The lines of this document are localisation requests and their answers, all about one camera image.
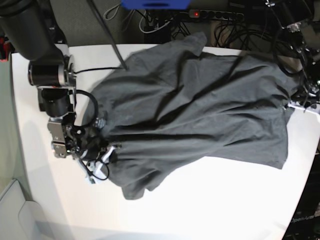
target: white table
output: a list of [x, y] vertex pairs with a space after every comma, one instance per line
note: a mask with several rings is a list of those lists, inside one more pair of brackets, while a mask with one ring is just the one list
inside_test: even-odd
[[[120, 45], [124, 58], [152, 45]], [[116, 67], [111, 46], [70, 48], [77, 70]], [[205, 48], [216, 55], [239, 50]], [[13, 55], [13, 83], [20, 136], [33, 199], [59, 240], [280, 240], [295, 212], [314, 159], [320, 124], [296, 111], [288, 128], [289, 154], [282, 170], [204, 157], [170, 174], [142, 199], [125, 200], [110, 181], [89, 185], [71, 159], [51, 150], [48, 116], [38, 109], [37, 90], [27, 79], [28, 61]], [[77, 88], [91, 91], [108, 71], [79, 74]], [[78, 118], [88, 100], [79, 97]]]

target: gray floor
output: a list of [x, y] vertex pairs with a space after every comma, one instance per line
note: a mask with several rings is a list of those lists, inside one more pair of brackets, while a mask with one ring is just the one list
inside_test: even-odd
[[[121, 0], [95, 0], [100, 13], [103, 14]], [[110, 41], [102, 31], [97, 20], [88, 7], [87, 0], [51, 0], [56, 20], [66, 35], [70, 46], [109, 44]], [[228, 0], [193, 0], [191, 9], [225, 10]], [[117, 44], [142, 44], [144, 35], [139, 31], [141, 16], [137, 13], [132, 18], [128, 30], [121, 31], [122, 20], [128, 11], [121, 8], [115, 19], [108, 21], [113, 37]]]
[[12, 179], [17, 179], [25, 198], [31, 200], [13, 101], [10, 66], [10, 62], [0, 62], [0, 193]]

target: blue object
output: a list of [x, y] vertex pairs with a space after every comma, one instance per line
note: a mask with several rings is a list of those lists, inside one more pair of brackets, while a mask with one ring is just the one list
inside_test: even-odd
[[122, 0], [126, 9], [186, 9], [191, 0]]

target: black machine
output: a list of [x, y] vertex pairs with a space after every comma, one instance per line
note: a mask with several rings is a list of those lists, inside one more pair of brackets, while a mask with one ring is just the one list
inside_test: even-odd
[[[301, 77], [301, 89], [292, 97], [289, 107], [320, 113], [320, 39], [311, 25], [313, 15], [304, 0], [266, 1], [279, 25], [275, 41], [290, 35], [290, 45], [301, 61], [302, 70], [290, 72], [274, 52], [274, 60], [289, 77]], [[49, 0], [1, 0], [0, 26], [13, 46], [30, 60], [28, 79], [38, 89], [39, 108], [49, 116], [48, 129], [52, 134], [52, 149], [57, 158], [72, 155], [88, 174], [92, 183], [108, 178], [108, 162], [117, 147], [100, 136], [104, 119], [98, 116], [98, 103], [87, 92], [77, 90], [74, 59], [69, 54], [64, 33], [60, 30]], [[110, 31], [93, 0], [87, 0], [104, 32]], [[112, 44], [122, 70], [127, 66]], [[82, 126], [75, 125], [77, 94], [86, 95], [94, 105], [94, 116]]]

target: black wire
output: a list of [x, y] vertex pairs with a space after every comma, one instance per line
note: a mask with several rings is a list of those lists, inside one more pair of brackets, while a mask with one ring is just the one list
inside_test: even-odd
[[217, 47], [219, 45], [219, 37], [217, 36], [217, 33], [218, 33], [218, 29], [219, 28], [222, 28], [224, 26], [224, 24], [222, 24], [222, 21], [220, 22], [220, 25], [216, 26], [215, 29], [214, 29], [214, 39], [215, 39], [215, 44], [214, 44], [214, 47]]
[[245, 43], [245, 49], [248, 50], [249, 49], [249, 42], [253, 43], [254, 41], [251, 40], [251, 37], [249, 35], [249, 26], [248, 26], [247, 23], [245, 24], [245, 29], [246, 29], [246, 32], [247, 32], [247, 40], [246, 40], [246, 43]]
[[115, 69], [123, 69], [122, 67], [99, 67], [99, 68], [89, 68], [89, 69], [84, 69], [81, 71], [75, 71], [75, 74], [80, 74], [84, 72], [90, 72], [90, 71], [98, 71], [98, 70], [115, 70]]
[[182, 31], [177, 31], [174, 35], [173, 35], [173, 39], [176, 39], [178, 34], [182, 34], [184, 37], [186, 37], [187, 35], [185, 33], [183, 33]]
[[86, 173], [91, 177], [93, 175], [92, 171], [88, 169], [88, 167], [84, 164], [84, 162], [80, 159], [80, 157], [78, 158], [78, 161], [83, 166]]
[[99, 105], [98, 102], [96, 100], [96, 98], [89, 92], [83, 91], [83, 90], [76, 90], [76, 94], [81, 94], [81, 95], [85, 95], [87, 96], [93, 103], [93, 108], [94, 108], [94, 114], [92, 116], [92, 119], [90, 122], [88, 122], [87, 124], [84, 124], [82, 126], [80, 126], [81, 128], [88, 128], [90, 126], [92, 126], [95, 122], [96, 119], [98, 118], [99, 115]]
[[105, 164], [104, 162], [102, 163], [102, 164], [106, 167], [106, 169], [108, 170], [108, 174], [107, 174], [107, 176], [106, 176], [105, 178], [100, 178], [100, 177], [94, 175], [94, 173], [88, 169], [88, 165], [89, 165], [90, 162], [92, 162], [92, 161], [88, 161], [88, 162], [86, 163], [85, 168], [90, 172], [90, 175], [91, 175], [91, 176], [94, 176], [96, 179], [98, 179], [98, 180], [100, 180], [100, 181], [105, 181], [105, 180], [107, 180], [107, 179], [109, 178], [109, 176], [110, 176], [110, 169], [109, 169], [109, 167], [108, 167], [107, 164]]
[[215, 46], [217, 46], [217, 44], [219, 45], [219, 47], [221, 48], [221, 45], [219, 43], [219, 39], [221, 37], [221, 34], [223, 33], [224, 30], [226, 30], [226, 28], [229, 26], [229, 20], [226, 22], [224, 28], [221, 27], [220, 33], [218, 35], [218, 41], [215, 42]]
[[185, 37], [188, 36], [187, 31], [181, 26], [181, 23], [179, 24], [178, 28], [180, 29], [183, 36], [185, 36]]
[[181, 23], [185, 27], [187, 33], [190, 35], [191, 33], [190, 33], [189, 29], [187, 28], [186, 24], [183, 21]]
[[139, 10], [135, 10], [138, 14], [140, 14], [144, 19], [145, 19], [145, 25], [147, 25], [148, 27], [150, 26], [149, 24], [152, 23], [152, 19], [149, 20], [148, 15], [145, 16], [142, 12], [140, 12]]
[[244, 40], [241, 38], [242, 35], [240, 35], [237, 30], [237, 26], [242, 27], [242, 28], [244, 28], [244, 26], [241, 25], [240, 23], [237, 23], [236, 21], [234, 21], [234, 23], [232, 23], [232, 26], [233, 26], [233, 29], [232, 29], [230, 35], [228, 36], [227, 40], [225, 41], [225, 43], [222, 44], [222, 46], [221, 46], [222, 48], [229, 47], [230, 44], [233, 43], [237, 39], [239, 39], [243, 44], [245, 44]]
[[278, 55], [277, 55], [277, 52], [276, 52], [276, 43], [277, 43], [277, 39], [280, 35], [280, 33], [282, 32], [282, 28], [280, 27], [279, 30], [276, 32], [276, 34], [274, 35], [273, 37], [273, 40], [272, 40], [272, 45], [271, 45], [271, 48], [272, 48], [272, 55], [273, 55], [273, 60], [275, 61], [275, 63], [278, 65], [279, 69], [285, 74], [287, 75], [288, 77], [290, 78], [293, 78], [293, 77], [296, 77], [296, 76], [299, 76], [303, 70], [300, 70], [298, 72], [289, 72], [285, 66], [280, 62], [279, 58], [278, 58]]
[[226, 45], [229, 46], [229, 45], [230, 45], [231, 43], [233, 43], [234, 41], [240, 40], [241, 43], [242, 43], [242, 44], [241, 44], [241, 49], [242, 49], [243, 46], [246, 45], [246, 43], [245, 43], [245, 40], [246, 40], [246, 39], [242, 39], [241, 37], [242, 37], [243, 35], [245, 35], [245, 34], [246, 34], [246, 33], [237, 34], [236, 36], [233, 36], [233, 37], [229, 38], [228, 41], [226, 41], [221, 47], [222, 47], [222, 48], [225, 48]]
[[118, 47], [116, 45], [116, 42], [107, 26], [107, 24], [105, 23], [104, 19], [102, 18], [102, 16], [100, 15], [98, 9], [97, 9], [97, 6], [95, 5], [95, 3], [93, 2], [93, 0], [87, 0], [88, 4], [89, 4], [89, 7], [91, 8], [92, 12], [94, 13], [97, 21], [99, 22], [99, 24], [101, 25], [101, 27], [103, 28], [105, 34], [110, 38], [111, 40], [111, 45], [112, 45], [112, 48], [116, 54], [116, 56], [118, 57], [122, 67], [125, 69], [125, 70], [128, 70], [128, 66], [126, 65], [124, 59], [122, 58], [119, 50], [118, 50]]
[[[235, 24], [235, 26], [240, 26], [240, 27], [243, 27], [243, 28], [244, 28], [244, 26], [242, 26], [242, 25], [240, 25], [240, 24], [238, 24], [238, 23]], [[236, 41], [237, 39], [239, 39], [239, 40], [242, 42], [242, 46], [244, 46], [246, 43], [244, 43], [244, 41], [242, 40], [241, 37], [242, 37], [242, 36], [245, 36], [245, 35], [247, 35], [247, 34], [253, 35], [253, 36], [256, 36], [256, 37], [259, 37], [260, 39], [262, 39], [262, 40], [264, 40], [264, 41], [267, 41], [267, 42], [272, 42], [272, 41], [273, 41], [273, 38], [272, 38], [267, 32], [265, 32], [264, 35], [263, 35], [263, 37], [261, 38], [261, 36], [262, 36], [261, 32], [255, 30], [255, 29], [249, 29], [249, 31], [247, 31], [246, 29], [242, 29], [242, 30], [238, 31], [238, 30], [235, 28], [235, 33], [234, 33], [233, 35], [229, 36], [228, 41], [227, 41], [226, 43], [224, 43], [224, 44], [222, 45], [222, 47], [224, 48], [224, 47], [229, 46], [231, 43], [233, 43], [233, 42]], [[261, 51], [261, 52], [262, 52], [262, 50], [255, 44], [255, 42], [254, 42], [252, 39], [249, 38], [249, 41], [251, 42], [251, 44], [252, 44], [253, 46], [255, 46], [255, 47], [257, 48], [258, 51]], [[288, 50], [291, 50], [287, 45], [285, 45], [285, 43], [283, 43], [283, 42], [281, 42], [281, 41], [278, 41], [278, 40], [277, 40], [277, 44], [281, 44], [281, 45], [283, 45], [284, 47], [286, 47]]]
[[246, 46], [246, 50], [249, 49], [249, 46], [247, 45], [248, 36], [249, 36], [248, 33], [246, 33], [246, 36], [245, 36], [244, 40], [242, 41], [242, 44], [241, 44], [241, 46], [240, 46], [240, 49], [244, 49], [244, 46]]

